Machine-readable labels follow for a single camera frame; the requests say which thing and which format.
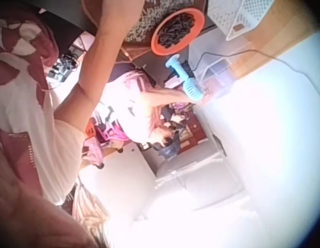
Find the cabinet door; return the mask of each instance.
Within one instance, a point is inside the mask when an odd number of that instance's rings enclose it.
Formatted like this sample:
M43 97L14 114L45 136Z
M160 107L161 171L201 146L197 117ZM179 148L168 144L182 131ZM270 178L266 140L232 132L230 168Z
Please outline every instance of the cabinet door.
M95 166L84 168L81 180L111 218L131 224L154 190L155 175L134 143L125 146L123 153L107 156L104 163L101 170Z

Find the orange plate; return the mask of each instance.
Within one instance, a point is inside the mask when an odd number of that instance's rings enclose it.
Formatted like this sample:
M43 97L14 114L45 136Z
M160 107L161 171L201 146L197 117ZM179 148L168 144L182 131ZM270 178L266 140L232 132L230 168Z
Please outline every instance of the orange plate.
M168 20L170 20L171 18L173 18L179 14L182 14L182 13L191 14L191 15L193 15L193 17L195 19L194 26L191 28L191 32L189 34L187 34L184 38L182 38L182 40L176 45L172 45L169 48L165 48L164 46L161 46L158 43L159 30ZM195 9L195 8L181 9L181 10L171 14L167 18L165 18L163 20L163 22L161 22L161 24L156 28L156 30L153 34L153 37L151 39L151 49L155 54L162 55L162 56L176 53L176 52L182 50L183 48L185 48L186 46L188 46L192 42L192 40L194 40L199 35L204 24L205 24L205 16L203 15L203 13L200 10Z

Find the wire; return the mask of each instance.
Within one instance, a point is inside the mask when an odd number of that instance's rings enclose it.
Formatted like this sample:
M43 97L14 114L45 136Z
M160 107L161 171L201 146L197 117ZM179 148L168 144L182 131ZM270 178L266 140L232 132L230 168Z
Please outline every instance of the wire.
M289 63L287 63L286 61L284 60L281 60L279 58L276 58L274 56L271 56L271 55L268 55L264 52L261 52L259 50L256 50L256 49L247 49L247 50L244 50L244 51L241 51L241 52L238 52L238 53L233 53L233 54L229 54L229 55L223 55L223 54L217 54L217 53L210 53L210 52L204 52L199 61L197 62L196 64L196 67L192 70L193 72L197 70L197 68L199 67L200 65L200 62L203 58L204 55L208 54L208 55L213 55L213 56L218 56L218 57L224 57L224 58L229 58L229 57L233 57L233 56L237 56L237 55L240 55L240 54L243 54L243 53L249 53L249 52L254 52L254 53L259 53L265 57L268 57L268 58L271 58L273 60L276 60L276 61L279 61L281 63L283 63L284 65L286 65L287 67L289 67L292 71L294 71L295 73L298 73L298 74L301 74L303 75L309 82L310 84L313 86L314 90L317 92L317 94L320 96L320 90L317 88L317 86L315 85L315 83L311 80L311 78L309 77L309 75L307 75L306 73L302 72L302 71L298 71L296 69L294 69Z

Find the hair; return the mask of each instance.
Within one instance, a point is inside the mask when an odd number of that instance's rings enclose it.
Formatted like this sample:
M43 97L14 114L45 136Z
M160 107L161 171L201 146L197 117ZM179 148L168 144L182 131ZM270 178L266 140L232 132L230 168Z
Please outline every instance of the hair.
M97 235L93 235L92 237L94 238L95 242L95 248L109 248L107 241L103 236L98 237Z
M159 150L161 150L161 149L163 149L165 147L170 146L173 143L173 139L170 138L170 137L165 137L163 140L164 140L164 142L163 142L164 146L162 146L159 142L155 142L155 143L152 144L152 147L155 150L159 151Z

